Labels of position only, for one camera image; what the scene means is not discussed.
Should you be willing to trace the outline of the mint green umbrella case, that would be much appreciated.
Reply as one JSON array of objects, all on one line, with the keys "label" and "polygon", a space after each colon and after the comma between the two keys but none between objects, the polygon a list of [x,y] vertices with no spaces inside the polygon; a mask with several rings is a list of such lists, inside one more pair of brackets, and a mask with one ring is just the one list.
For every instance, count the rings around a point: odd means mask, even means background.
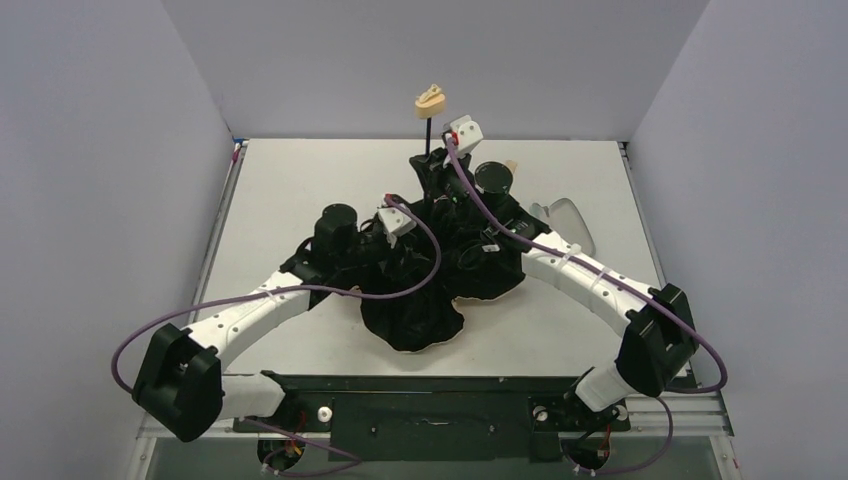
[{"label": "mint green umbrella case", "polygon": [[595,255],[595,242],[583,216],[571,199],[559,198],[549,205],[534,202],[530,207],[530,213],[545,222],[569,244],[580,245],[585,255],[590,257]]}]

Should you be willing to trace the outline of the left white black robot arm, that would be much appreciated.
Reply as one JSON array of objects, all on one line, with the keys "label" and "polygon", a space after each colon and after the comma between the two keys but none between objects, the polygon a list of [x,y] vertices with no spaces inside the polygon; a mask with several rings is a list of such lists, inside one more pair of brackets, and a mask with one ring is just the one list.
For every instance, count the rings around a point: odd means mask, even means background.
[{"label": "left white black robot arm", "polygon": [[364,297],[355,275],[399,252],[401,237],[421,224],[403,204],[378,208],[366,229],[351,206],[326,207],[313,235],[251,293],[213,302],[217,313],[186,327],[165,321],[155,331],[133,401],[183,442],[221,420],[273,416],[284,402],[284,387],[270,373],[232,374],[230,365],[328,295]]}]

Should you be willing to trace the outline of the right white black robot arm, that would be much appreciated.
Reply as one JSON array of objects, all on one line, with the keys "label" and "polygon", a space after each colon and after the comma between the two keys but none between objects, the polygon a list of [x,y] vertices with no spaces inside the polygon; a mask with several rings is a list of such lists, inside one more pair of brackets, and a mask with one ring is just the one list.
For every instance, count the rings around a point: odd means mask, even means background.
[{"label": "right white black robot arm", "polygon": [[454,297],[497,298],[526,277],[550,285],[604,321],[621,339],[617,354],[591,367],[567,392],[579,412],[601,412],[632,394],[657,397],[698,351],[689,302],[672,284],[634,281],[584,254],[510,195],[504,170],[491,193],[469,194],[465,165],[447,152],[410,160],[422,188],[414,205],[439,235]]}]

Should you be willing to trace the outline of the beige umbrella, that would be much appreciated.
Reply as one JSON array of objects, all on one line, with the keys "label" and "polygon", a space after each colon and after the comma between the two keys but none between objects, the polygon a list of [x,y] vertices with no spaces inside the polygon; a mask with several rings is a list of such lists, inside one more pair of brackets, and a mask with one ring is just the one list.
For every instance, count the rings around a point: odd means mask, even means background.
[{"label": "beige umbrella", "polygon": [[[456,212],[425,210],[423,159],[428,155],[449,154],[441,147],[410,160],[422,187],[421,200],[410,210],[427,231],[401,238],[398,245],[405,254],[399,265],[374,265],[354,282],[367,295],[360,305],[366,328],[403,352],[417,352],[455,337],[465,322],[456,300],[495,300],[525,278],[524,247],[497,230],[469,193]],[[470,161],[471,154],[458,159],[456,171],[464,185],[478,186],[478,196],[489,213],[520,232],[546,232],[510,196],[513,174],[506,165],[486,162],[470,171]]]}]

